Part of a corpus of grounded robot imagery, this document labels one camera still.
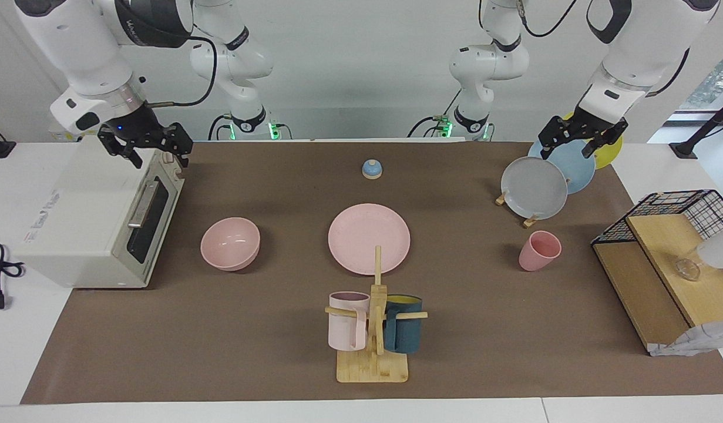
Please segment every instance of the pink mug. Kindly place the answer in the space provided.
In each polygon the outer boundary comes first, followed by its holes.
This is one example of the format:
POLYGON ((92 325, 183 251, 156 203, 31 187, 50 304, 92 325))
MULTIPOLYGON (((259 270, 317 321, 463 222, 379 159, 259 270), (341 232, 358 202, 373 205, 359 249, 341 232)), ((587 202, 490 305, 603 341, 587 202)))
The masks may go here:
POLYGON ((538 230, 528 237, 520 250, 517 262, 527 271, 536 271, 548 265, 562 253, 562 244, 557 236, 545 230, 538 230))
POLYGON ((356 317, 329 314, 327 343, 338 351, 359 351, 366 348, 366 314, 369 294, 341 291, 329 295, 329 306, 356 311, 356 317))

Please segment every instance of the wire basket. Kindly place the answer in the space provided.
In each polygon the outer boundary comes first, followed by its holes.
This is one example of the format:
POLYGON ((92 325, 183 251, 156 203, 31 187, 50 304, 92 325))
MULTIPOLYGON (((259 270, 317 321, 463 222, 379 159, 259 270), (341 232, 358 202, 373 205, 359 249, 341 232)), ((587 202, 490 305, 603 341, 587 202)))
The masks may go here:
POLYGON ((708 239, 723 230, 723 197, 716 190, 653 193, 597 236, 591 244, 636 241, 633 231, 627 225, 627 218, 657 214, 684 214, 701 238, 708 239))

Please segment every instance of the white toaster oven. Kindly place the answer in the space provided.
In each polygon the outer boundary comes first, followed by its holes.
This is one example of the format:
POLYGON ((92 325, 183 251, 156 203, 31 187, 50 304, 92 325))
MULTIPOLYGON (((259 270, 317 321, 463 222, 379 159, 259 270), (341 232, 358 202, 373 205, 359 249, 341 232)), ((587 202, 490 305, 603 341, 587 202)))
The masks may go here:
POLYGON ((146 287, 184 180, 169 153, 139 156, 136 169, 86 136, 15 257, 60 286, 146 287))

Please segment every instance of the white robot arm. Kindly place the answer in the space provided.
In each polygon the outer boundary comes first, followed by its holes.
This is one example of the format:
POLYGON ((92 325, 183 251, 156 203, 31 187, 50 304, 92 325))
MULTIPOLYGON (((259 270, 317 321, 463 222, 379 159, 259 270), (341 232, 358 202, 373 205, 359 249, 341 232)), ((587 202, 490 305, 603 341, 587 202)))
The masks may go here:
POLYGON ((178 123, 158 123, 119 48, 121 43, 183 45, 192 30, 191 10, 182 7, 186 3, 15 0, 26 30, 69 81, 69 89, 51 105, 58 122, 71 132, 103 124, 98 137, 106 150, 134 166, 142 165, 136 147, 173 153, 186 166, 191 138, 178 123))
MULTIPOLYGON (((218 57, 216 85, 227 94, 230 119, 237 139, 275 137, 270 112, 260 101, 250 79, 263 78, 273 71, 273 59, 250 37, 241 21, 235 0, 194 0, 194 21, 199 30, 213 38, 218 57)), ((203 78, 210 78, 213 51, 194 48, 191 65, 203 78)))
POLYGON ((519 9, 515 0, 488 0, 482 7, 482 27, 490 45, 469 45, 450 59, 450 74, 460 82, 460 96, 450 110, 452 136, 480 139, 487 127, 495 93, 490 80, 509 80, 528 69, 528 51, 520 43, 519 9))
POLYGON ((603 145, 614 144, 627 128, 625 113, 651 96, 651 89, 669 67, 684 62, 692 41, 714 16, 720 0, 608 2, 613 13, 603 26, 592 22, 594 11, 603 2, 591 1, 587 20, 595 36, 609 45, 609 52, 571 118, 554 116, 539 133, 544 158, 574 139, 589 139, 583 150, 586 157, 603 145))
MULTIPOLYGON (((244 134, 273 136, 269 113, 247 81, 269 75, 272 59, 249 39, 233 0, 197 0, 194 10, 192 0, 15 0, 15 6, 33 40, 69 81, 51 112, 74 133, 102 124, 98 137, 111 155, 139 167, 134 149, 154 147, 187 165, 191 138, 178 123, 160 126, 152 108, 195 105, 204 97, 147 103, 119 46, 178 48, 190 39, 211 41, 191 37, 195 17, 214 38, 220 65, 214 84, 228 94, 233 122, 244 134)), ((199 75, 211 78, 213 48, 195 46, 191 61, 199 75)))

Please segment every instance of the window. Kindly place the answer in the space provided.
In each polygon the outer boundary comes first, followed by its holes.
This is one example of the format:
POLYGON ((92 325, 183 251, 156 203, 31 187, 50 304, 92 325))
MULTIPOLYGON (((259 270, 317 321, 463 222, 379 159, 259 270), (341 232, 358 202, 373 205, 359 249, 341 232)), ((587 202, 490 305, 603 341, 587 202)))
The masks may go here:
POLYGON ((718 110, 723 106, 723 59, 708 74, 679 110, 718 110))

